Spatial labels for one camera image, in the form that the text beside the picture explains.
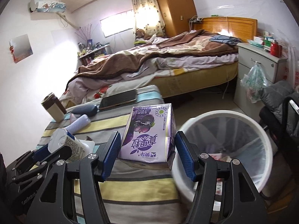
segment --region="blue gripper pad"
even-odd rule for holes
[[[121,134],[119,132],[117,132],[115,136],[112,134],[107,144],[109,144],[110,141],[112,141],[112,143],[103,162],[102,178],[104,181],[110,176],[119,149],[121,148]]]
[[[175,147],[182,161],[186,175],[194,182],[196,178],[194,171],[194,159],[191,157],[190,152],[182,136],[180,135],[180,132],[177,132],[175,135]]]

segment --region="drawer handle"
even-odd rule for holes
[[[258,63],[258,64],[261,64],[260,62],[257,62],[256,60],[250,58],[250,60],[252,60],[254,63]]]

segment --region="white cabinet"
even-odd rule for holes
[[[277,58],[272,56],[271,54],[265,52],[262,48],[248,43],[239,43],[238,46],[239,70],[234,102],[246,115],[258,122],[260,120],[259,112],[264,104],[261,101],[258,101],[254,104],[251,103],[246,96],[245,88],[241,86],[241,79],[243,79],[244,74],[248,74],[250,69],[257,61],[261,64],[269,84],[280,81],[284,76],[287,59],[284,57]]]

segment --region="purple juice box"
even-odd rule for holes
[[[175,133],[171,104],[133,107],[118,158],[131,167],[171,169]]]

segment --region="screw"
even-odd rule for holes
[[[207,159],[209,157],[209,155],[206,153],[202,153],[202,154],[200,154],[200,157],[203,159]]]
[[[233,160],[233,164],[235,164],[235,165],[239,165],[239,164],[240,164],[240,161],[239,161],[238,159],[234,159],[234,160]]]
[[[96,157],[97,157],[97,155],[94,154],[94,153],[90,153],[90,154],[88,155],[88,158],[89,158],[89,159],[95,159]]]
[[[56,162],[56,165],[57,166],[61,166],[61,165],[63,165],[64,164],[64,160],[58,160],[57,162]]]

